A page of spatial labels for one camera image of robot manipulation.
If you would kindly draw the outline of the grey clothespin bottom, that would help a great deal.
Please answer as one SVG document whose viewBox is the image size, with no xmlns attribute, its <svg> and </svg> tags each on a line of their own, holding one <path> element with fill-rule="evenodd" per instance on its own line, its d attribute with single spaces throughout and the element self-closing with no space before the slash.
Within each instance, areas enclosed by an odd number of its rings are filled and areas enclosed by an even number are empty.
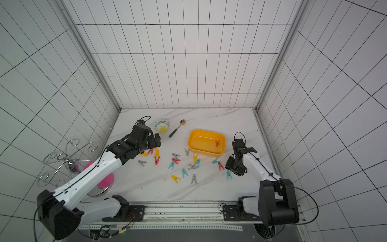
<svg viewBox="0 0 387 242">
<path fill-rule="evenodd" d="M 197 183 L 197 176 L 196 176 L 196 174 L 193 174 L 193 176 L 192 176 L 192 180 L 191 180 L 191 184 L 198 184 Z"/>
</svg>

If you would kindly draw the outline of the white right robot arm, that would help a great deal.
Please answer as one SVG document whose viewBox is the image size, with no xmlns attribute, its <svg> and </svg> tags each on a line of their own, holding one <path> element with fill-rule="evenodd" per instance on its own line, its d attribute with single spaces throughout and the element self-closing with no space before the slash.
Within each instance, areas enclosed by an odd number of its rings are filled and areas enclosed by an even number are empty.
<svg viewBox="0 0 387 242">
<path fill-rule="evenodd" d="M 226 221 L 261 221 L 265 226 L 296 224 L 299 211 L 295 187 L 283 179 L 256 156 L 256 149 L 246 147 L 243 139 L 232 142 L 234 154 L 226 162 L 226 169 L 234 175 L 251 173 L 259 185 L 257 196 L 239 197 L 235 206 L 224 205 Z"/>
</svg>

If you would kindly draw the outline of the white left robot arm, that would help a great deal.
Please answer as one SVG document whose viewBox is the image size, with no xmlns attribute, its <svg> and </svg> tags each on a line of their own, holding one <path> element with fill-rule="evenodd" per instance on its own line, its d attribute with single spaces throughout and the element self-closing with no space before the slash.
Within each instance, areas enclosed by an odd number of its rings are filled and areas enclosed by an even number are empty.
<svg viewBox="0 0 387 242">
<path fill-rule="evenodd" d="M 34 215 L 55 240 L 65 239 L 79 226 L 100 219 L 126 221 L 131 214 L 130 205 L 120 195 L 91 203 L 81 200 L 130 159 L 160 146 L 160 135 L 154 134 L 144 120 L 138 120 L 130 134 L 108 145 L 101 157 L 74 179 L 52 192 L 41 192 Z"/>
</svg>

